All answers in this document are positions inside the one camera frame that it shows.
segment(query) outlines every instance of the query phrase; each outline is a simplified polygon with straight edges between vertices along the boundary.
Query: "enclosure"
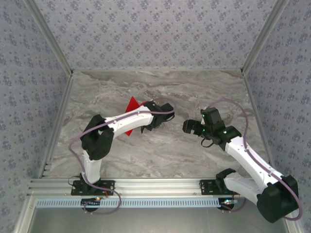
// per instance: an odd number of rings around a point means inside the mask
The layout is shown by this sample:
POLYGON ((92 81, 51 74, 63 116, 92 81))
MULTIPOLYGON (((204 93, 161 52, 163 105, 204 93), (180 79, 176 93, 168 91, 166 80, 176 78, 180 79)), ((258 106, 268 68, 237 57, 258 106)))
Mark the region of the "enclosure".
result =
MULTIPOLYGON (((56 223, 65 232, 76 219, 77 230, 91 223, 110 231, 114 216, 128 221, 128 232, 311 231, 307 0, 14 0, 0 8, 1 232, 54 232, 56 223), (225 151, 182 131, 185 120, 201 120, 201 109, 230 99, 247 113, 247 142, 298 181, 303 219, 270 224, 250 202, 230 214, 218 202, 176 202, 123 206, 103 228, 79 205, 56 204, 79 200, 67 184, 81 172, 69 142, 94 115, 123 114, 131 97, 165 98, 157 102, 175 104, 175 118, 113 140, 101 177, 116 181, 124 202, 218 201, 201 196, 201 179, 226 168, 249 177, 225 151)), ((226 125, 244 132, 238 107, 215 106, 226 125)), ((72 148, 83 154, 81 142, 72 148)))

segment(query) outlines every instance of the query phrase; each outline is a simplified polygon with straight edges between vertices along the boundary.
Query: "wall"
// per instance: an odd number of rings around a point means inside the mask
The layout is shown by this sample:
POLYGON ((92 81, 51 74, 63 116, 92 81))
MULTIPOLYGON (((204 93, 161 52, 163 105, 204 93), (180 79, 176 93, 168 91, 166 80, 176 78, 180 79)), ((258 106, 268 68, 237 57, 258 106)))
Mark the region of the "wall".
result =
POLYGON ((36 0, 72 69, 240 68, 275 0, 36 0))
POLYGON ((291 0, 247 77, 277 168, 298 181, 311 232, 311 2, 291 0))
POLYGON ((0 232, 12 232, 67 76, 22 0, 0 3, 0 232))

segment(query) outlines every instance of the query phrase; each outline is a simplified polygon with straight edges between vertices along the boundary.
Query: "marble surface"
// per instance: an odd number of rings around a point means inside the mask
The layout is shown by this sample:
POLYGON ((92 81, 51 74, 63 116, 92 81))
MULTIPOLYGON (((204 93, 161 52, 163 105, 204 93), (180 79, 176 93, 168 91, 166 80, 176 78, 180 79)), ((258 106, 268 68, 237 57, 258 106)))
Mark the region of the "marble surface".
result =
MULTIPOLYGON (((124 113, 134 96, 139 102, 170 98, 177 107, 175 118, 158 129, 135 129, 130 137, 114 139, 103 159, 102 177, 214 177, 233 168, 245 170, 220 147, 203 148, 201 138, 182 131, 186 119, 200 119, 200 109, 215 100, 229 98, 240 103, 249 117, 248 143, 267 160, 253 109, 240 71, 90 71, 74 72, 68 108, 53 156, 50 177, 70 177, 81 171, 68 151, 68 143, 80 134, 90 119, 101 114, 124 113)), ((216 106, 226 125, 244 132, 245 119, 230 103, 216 106)), ((73 149, 82 155, 81 142, 73 149)))

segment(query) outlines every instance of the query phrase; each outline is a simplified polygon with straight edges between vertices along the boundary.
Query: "red object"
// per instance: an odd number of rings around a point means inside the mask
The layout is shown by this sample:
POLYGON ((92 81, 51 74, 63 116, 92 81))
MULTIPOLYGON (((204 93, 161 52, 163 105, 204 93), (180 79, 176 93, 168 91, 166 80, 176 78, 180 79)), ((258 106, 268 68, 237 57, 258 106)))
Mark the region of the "red object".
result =
MULTIPOLYGON (((125 112, 128 113, 128 112, 130 112, 130 111, 133 111, 133 110, 139 108, 140 106, 142 106, 145 102, 139 104, 139 103, 137 102, 137 100, 132 96, 131 99, 130 99, 130 102, 128 103, 128 106, 127 106, 125 112)), ((132 133, 132 131, 133 131, 133 130, 129 130, 129 131, 125 132, 125 133, 126 133, 126 135, 130 136, 131 133, 132 133)))

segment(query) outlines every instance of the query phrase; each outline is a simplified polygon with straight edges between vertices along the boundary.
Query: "robotic arm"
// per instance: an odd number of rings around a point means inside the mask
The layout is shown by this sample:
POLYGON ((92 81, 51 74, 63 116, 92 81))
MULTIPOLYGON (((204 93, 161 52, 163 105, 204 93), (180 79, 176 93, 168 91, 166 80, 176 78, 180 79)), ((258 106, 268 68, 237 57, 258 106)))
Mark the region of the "robotic arm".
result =
POLYGON ((251 175, 252 179, 244 178, 233 169, 216 175, 216 184, 220 191, 234 191, 249 199, 262 216, 269 222, 275 222, 298 208, 290 192, 270 174, 274 173, 283 180, 297 195, 297 181, 292 176, 284 177, 280 172, 267 164, 248 144, 247 149, 264 167, 270 170, 267 173, 246 152, 241 133, 233 126, 225 126, 216 108, 201 110, 202 121, 186 120, 183 125, 185 133, 211 140, 213 144, 234 157, 251 175))
POLYGON ((142 133, 144 129, 151 131, 153 128, 159 127, 162 122, 171 120, 174 117, 174 112, 170 114, 152 114, 146 112, 165 113, 171 112, 172 110, 173 107, 169 103, 158 106, 153 101, 149 101, 138 109, 119 116, 102 118, 101 115, 95 115, 87 125, 85 131, 105 122, 112 121, 113 123, 101 127, 99 130, 92 131, 81 138, 84 166, 89 182, 96 183, 100 180, 102 159, 109 153, 114 138, 137 127, 141 127, 142 133))

